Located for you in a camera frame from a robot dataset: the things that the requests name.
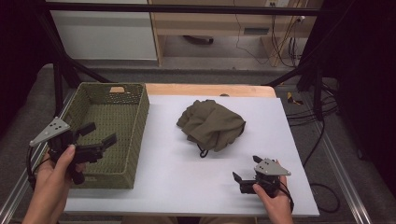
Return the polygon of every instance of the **white tabletop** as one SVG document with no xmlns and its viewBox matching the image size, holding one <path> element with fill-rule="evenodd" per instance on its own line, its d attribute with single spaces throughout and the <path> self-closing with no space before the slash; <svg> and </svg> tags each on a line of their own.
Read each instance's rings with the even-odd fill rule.
<svg viewBox="0 0 396 224">
<path fill-rule="evenodd" d="M 200 158 L 196 144 L 176 126 L 195 100 L 215 100 L 247 122 L 244 133 L 220 152 Z M 252 156 L 278 159 L 291 171 L 295 217 L 318 216 L 277 98 L 150 95 L 133 189 L 71 189 L 66 213 L 167 216 L 265 216 L 257 195 L 241 194 L 233 172 L 253 179 Z"/>
</svg>

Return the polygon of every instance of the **woven basket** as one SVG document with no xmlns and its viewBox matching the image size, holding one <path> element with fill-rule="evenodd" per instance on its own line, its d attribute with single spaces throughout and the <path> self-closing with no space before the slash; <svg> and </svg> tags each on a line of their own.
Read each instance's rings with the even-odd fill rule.
<svg viewBox="0 0 396 224">
<path fill-rule="evenodd" d="M 140 145 L 149 112 L 144 84 L 81 83 L 62 119 L 74 131 L 94 122 L 96 130 L 78 139 L 78 145 L 101 143 L 115 133 L 117 143 L 96 163 L 87 163 L 79 189 L 132 189 Z"/>
</svg>

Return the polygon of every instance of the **black cable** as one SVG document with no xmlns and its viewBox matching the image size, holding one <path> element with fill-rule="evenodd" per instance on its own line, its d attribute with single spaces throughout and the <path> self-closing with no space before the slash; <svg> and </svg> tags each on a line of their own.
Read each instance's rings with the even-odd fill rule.
<svg viewBox="0 0 396 224">
<path fill-rule="evenodd" d="M 280 55 L 280 49 L 278 48 L 277 40 L 276 40 L 276 37 L 275 37 L 275 20 L 276 20 L 276 16 L 273 15 L 273 16 L 272 16 L 272 33 L 271 33 L 271 42 L 272 42 L 272 45 L 273 45 L 273 47 L 274 47 L 274 49 L 275 49 L 275 51 L 276 51 L 276 54 L 277 54 L 277 57 L 279 58 L 279 60 L 280 60 L 285 66 L 287 66 L 287 67 L 293 67 L 293 66 L 291 66 L 291 65 L 285 64 L 285 63 L 283 62 L 283 60 L 282 60 L 281 55 Z"/>
<path fill-rule="evenodd" d="M 35 174 L 32 172 L 32 154 L 33 154 L 33 147 L 28 147 L 26 154 L 27 180 L 30 183 L 30 187 L 33 190 L 35 190 Z"/>
<path fill-rule="evenodd" d="M 338 198 L 338 196 L 337 196 L 337 194 L 335 193 L 334 190 L 332 190 L 330 187 L 328 187 L 328 186 L 326 186 L 326 185 L 318 184 L 318 183 L 311 183 L 311 184 L 309 184 L 309 186 L 311 186 L 311 187 L 313 187 L 313 186 L 318 186 L 318 187 L 322 187 L 322 188 L 327 189 L 328 191 L 330 191 L 330 192 L 334 195 L 334 198 L 335 198 L 335 200 L 337 201 L 337 205 L 335 206 L 334 209 L 325 209 L 325 208 L 323 208 L 323 207 L 318 206 L 318 209 L 319 209 L 320 211 L 323 211 L 323 212 L 326 212 L 326 213 L 336 213 L 336 212 L 338 212 L 338 210 L 339 210 L 340 207 L 341 207 L 341 202 L 340 202 L 340 199 Z"/>
<path fill-rule="evenodd" d="M 238 26 L 239 26 L 239 30 L 238 30 L 238 39 L 237 39 L 237 41 L 236 41 L 235 47 L 236 47 L 237 49 L 242 49 L 242 50 L 246 51 L 246 52 L 247 52 L 248 54 L 250 54 L 250 56 L 253 57 L 259 64 L 266 64 L 266 63 L 268 63 L 268 61 L 270 60 L 270 57 L 268 57 L 268 59 L 267 59 L 265 62 L 260 62 L 260 60 L 259 60 L 256 56 L 254 56 L 252 53 L 250 53 L 250 51 L 248 51 L 247 49 L 240 48 L 240 47 L 238 46 L 239 37 L 240 37 L 240 35 L 241 35 L 242 26 L 241 26 L 241 23 L 239 22 L 238 16 L 237 16 L 236 14 L 234 14 L 234 15 L 235 15 L 235 18 L 236 18 L 236 22 L 238 23 Z"/>
<path fill-rule="evenodd" d="M 35 167 L 35 169 L 33 170 L 33 174 L 35 174 L 35 172 L 37 171 L 38 167 L 40 167 L 40 165 L 42 165 L 44 162 L 49 161 L 49 160 L 50 160 L 50 158 L 46 158 L 45 160 L 43 160 L 42 162 L 40 162 L 40 163 Z"/>
<path fill-rule="evenodd" d="M 289 200 L 290 200 L 290 211 L 293 212 L 294 200 L 291 198 L 290 191 L 289 191 L 288 187 L 284 183 L 280 182 L 283 185 L 283 187 L 285 187 L 284 189 L 282 189 L 280 186 L 277 186 L 277 185 L 275 185 L 272 182 L 269 182 L 269 181 L 266 181 L 266 180 L 263 180 L 263 179 L 261 179 L 260 181 L 264 182 L 265 184 L 271 185 L 272 187 L 275 187 L 275 188 L 279 189 L 280 191 L 282 191 L 289 198 Z"/>
<path fill-rule="evenodd" d="M 318 144 L 324 134 L 324 126 L 325 126 L 325 122 L 324 120 L 322 121 L 322 130 L 320 132 L 320 136 L 318 138 L 318 141 L 315 143 L 314 147 L 311 149 L 311 152 L 309 153 L 309 155 L 306 157 L 304 163 L 303 163 L 303 167 L 305 168 L 306 163 L 309 161 L 309 159 L 311 158 L 312 154 L 314 154 L 315 150 L 318 148 Z"/>
</svg>

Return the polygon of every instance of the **human hand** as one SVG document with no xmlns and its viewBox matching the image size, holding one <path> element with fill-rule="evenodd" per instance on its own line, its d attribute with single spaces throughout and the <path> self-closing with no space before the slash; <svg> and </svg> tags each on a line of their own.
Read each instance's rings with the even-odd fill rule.
<svg viewBox="0 0 396 224">
<path fill-rule="evenodd" d="M 286 190 L 287 180 L 285 176 L 280 177 L 280 187 Z M 268 217 L 274 224 L 291 224 L 293 219 L 290 211 L 289 197 L 282 191 L 278 191 L 275 198 L 271 198 L 265 190 L 258 184 L 253 185 L 253 189 L 259 198 L 262 200 L 265 209 L 267 210 Z"/>
<path fill-rule="evenodd" d="M 72 179 L 67 173 L 67 166 L 73 160 L 76 147 L 69 146 L 56 166 L 53 161 L 45 161 L 38 168 L 35 193 L 30 202 L 23 224 L 29 223 L 56 223 L 64 207 L 66 206 L 67 194 L 72 184 Z M 47 153 L 43 160 L 49 158 Z M 77 172 L 82 172 L 85 164 L 76 166 Z"/>
</svg>

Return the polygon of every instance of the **crumpled fabric bag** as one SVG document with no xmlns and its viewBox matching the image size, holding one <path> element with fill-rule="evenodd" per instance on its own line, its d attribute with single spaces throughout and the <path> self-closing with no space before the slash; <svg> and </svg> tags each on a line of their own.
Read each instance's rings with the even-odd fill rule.
<svg viewBox="0 0 396 224">
<path fill-rule="evenodd" d="M 240 136 L 246 122 L 214 100 L 195 101 L 182 113 L 177 126 L 203 150 L 220 151 Z"/>
</svg>

